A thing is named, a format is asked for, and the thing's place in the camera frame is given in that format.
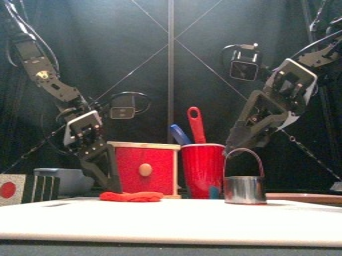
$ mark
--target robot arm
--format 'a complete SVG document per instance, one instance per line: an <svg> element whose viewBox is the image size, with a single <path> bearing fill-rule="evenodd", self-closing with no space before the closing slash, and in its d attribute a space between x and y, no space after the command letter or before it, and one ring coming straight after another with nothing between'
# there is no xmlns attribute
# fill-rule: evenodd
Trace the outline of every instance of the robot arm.
<svg viewBox="0 0 342 256"><path fill-rule="evenodd" d="M327 42L325 48L305 53L313 46ZM324 74L324 67L328 64L340 60L340 45L342 30L312 43L291 59L283 61L265 80L263 90L256 90L249 95L229 130L225 155L235 148L265 146L271 134L296 121L304 113L317 76ZM244 68L248 69L248 63L244 63Z"/></svg>
<svg viewBox="0 0 342 256"><path fill-rule="evenodd" d="M64 118L64 146L77 155L84 174L112 192L121 192L113 148L101 135L101 120L78 90L65 85L37 41L37 35L21 19L13 4L0 1L0 19L29 79L53 97Z"/></svg>

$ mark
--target vertical pole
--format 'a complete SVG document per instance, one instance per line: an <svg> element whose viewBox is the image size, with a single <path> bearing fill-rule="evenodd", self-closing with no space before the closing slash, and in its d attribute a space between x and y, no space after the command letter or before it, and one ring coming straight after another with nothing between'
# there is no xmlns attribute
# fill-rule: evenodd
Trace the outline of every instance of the vertical pole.
<svg viewBox="0 0 342 256"><path fill-rule="evenodd" d="M166 96L166 143L172 143L169 125L173 123L173 0L168 0L168 96Z"/></svg>

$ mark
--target red circle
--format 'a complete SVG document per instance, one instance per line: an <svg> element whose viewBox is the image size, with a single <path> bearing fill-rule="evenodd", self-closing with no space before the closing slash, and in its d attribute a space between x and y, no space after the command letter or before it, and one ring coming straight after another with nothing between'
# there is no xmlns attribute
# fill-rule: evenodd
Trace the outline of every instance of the red circle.
<svg viewBox="0 0 342 256"><path fill-rule="evenodd" d="M10 198L15 193L15 185L10 181L5 182L0 187L0 197Z"/></svg>

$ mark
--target red handle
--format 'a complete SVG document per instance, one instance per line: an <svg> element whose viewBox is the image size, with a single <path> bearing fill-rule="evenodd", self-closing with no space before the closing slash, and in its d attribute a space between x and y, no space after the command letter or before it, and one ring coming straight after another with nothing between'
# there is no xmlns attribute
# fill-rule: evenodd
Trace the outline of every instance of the red handle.
<svg viewBox="0 0 342 256"><path fill-rule="evenodd" d="M205 143L201 115L196 107L188 108L186 118L188 118L190 130L193 134L194 143Z"/></svg>

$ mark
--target utensil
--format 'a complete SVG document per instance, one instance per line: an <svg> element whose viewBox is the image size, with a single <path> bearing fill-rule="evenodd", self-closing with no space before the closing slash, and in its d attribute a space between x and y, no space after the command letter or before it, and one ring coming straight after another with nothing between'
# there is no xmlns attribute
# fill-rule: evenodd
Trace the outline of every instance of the utensil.
<svg viewBox="0 0 342 256"><path fill-rule="evenodd" d="M186 118L192 130L194 143L205 143L201 114L197 107L188 108Z"/></svg>
<svg viewBox="0 0 342 256"><path fill-rule="evenodd" d="M169 126L169 132L178 145L182 146L182 145L190 144L190 140L188 139L186 135L184 134L182 130L176 124L172 124Z"/></svg>

